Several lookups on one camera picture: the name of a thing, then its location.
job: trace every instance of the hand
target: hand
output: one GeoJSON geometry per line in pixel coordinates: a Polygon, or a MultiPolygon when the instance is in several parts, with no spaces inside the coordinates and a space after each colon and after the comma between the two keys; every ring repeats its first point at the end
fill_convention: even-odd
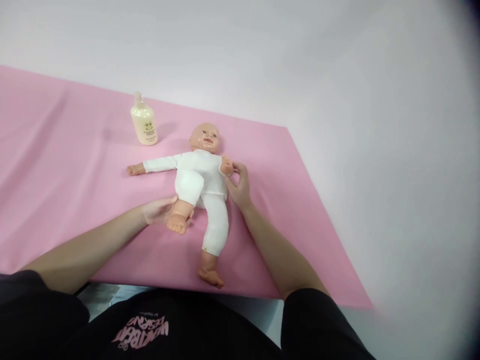
{"type": "Polygon", "coordinates": [[[127,172],[128,175],[130,175],[130,176],[145,174],[146,171],[145,171],[144,163],[141,162],[141,163],[139,163],[139,164],[137,164],[137,165],[127,166],[126,172],[127,172]]]}
{"type": "MultiPolygon", "coordinates": [[[[177,202],[179,197],[177,195],[172,197],[166,197],[160,200],[155,200],[149,203],[146,203],[141,206],[141,213],[145,219],[147,225],[166,223],[170,214],[172,213],[173,205],[177,202]]],[[[190,220],[194,212],[192,210],[191,214],[186,220],[186,225],[190,224],[190,220]]]]}
{"type": "Polygon", "coordinates": [[[221,157],[220,172],[223,175],[230,175],[234,171],[232,160],[228,156],[221,157]]]}
{"type": "Polygon", "coordinates": [[[240,175],[238,184],[235,185],[228,176],[225,176],[225,183],[233,202],[243,211],[252,205],[249,172],[247,167],[239,162],[233,163],[233,172],[240,175]]]}

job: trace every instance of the bottle label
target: bottle label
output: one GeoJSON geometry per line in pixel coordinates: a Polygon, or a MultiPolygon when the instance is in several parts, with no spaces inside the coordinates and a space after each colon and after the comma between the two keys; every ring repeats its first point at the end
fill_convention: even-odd
{"type": "Polygon", "coordinates": [[[149,143],[155,141],[155,128],[151,121],[146,121],[145,124],[143,124],[143,133],[145,134],[145,136],[151,136],[145,138],[146,141],[148,141],[149,143]]]}

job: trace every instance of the pink lettering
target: pink lettering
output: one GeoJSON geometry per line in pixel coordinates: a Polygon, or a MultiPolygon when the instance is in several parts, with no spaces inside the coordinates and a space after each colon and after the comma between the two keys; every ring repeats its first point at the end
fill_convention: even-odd
{"type": "Polygon", "coordinates": [[[124,351],[127,351],[129,346],[132,349],[140,349],[155,340],[159,335],[169,335],[169,322],[165,321],[165,316],[159,319],[135,316],[117,333],[112,343],[119,342],[118,348],[124,351]]]}

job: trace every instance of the pink cloth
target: pink cloth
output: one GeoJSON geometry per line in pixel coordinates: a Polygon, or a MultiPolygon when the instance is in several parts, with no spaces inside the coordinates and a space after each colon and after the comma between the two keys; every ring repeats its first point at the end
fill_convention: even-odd
{"type": "MultiPolygon", "coordinates": [[[[130,177],[126,167],[189,151],[192,129],[211,122],[220,130],[221,154],[248,166],[255,204],[310,261],[333,299],[371,307],[286,128],[147,99],[160,140],[142,146],[130,118],[133,101],[131,94],[0,67],[0,273],[173,195],[175,171],[130,177]]],[[[222,290],[197,278],[207,223],[199,209],[186,235],[149,226],[93,280],[278,298],[239,210],[230,200],[227,208],[222,290]]]]}

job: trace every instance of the doll leg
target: doll leg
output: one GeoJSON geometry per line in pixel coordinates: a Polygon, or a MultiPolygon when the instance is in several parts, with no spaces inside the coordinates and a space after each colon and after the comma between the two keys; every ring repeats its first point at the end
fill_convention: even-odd
{"type": "Polygon", "coordinates": [[[187,231],[187,218],[194,210],[204,188],[204,178],[196,171],[178,171],[175,179],[175,190],[178,200],[173,204],[166,227],[180,235],[187,231]]]}
{"type": "Polygon", "coordinates": [[[203,194],[201,196],[208,215],[208,226],[200,257],[198,277],[203,281],[221,289],[224,282],[217,274],[217,261],[220,252],[225,246],[229,233],[229,217],[224,197],[216,194],[203,194]]]}

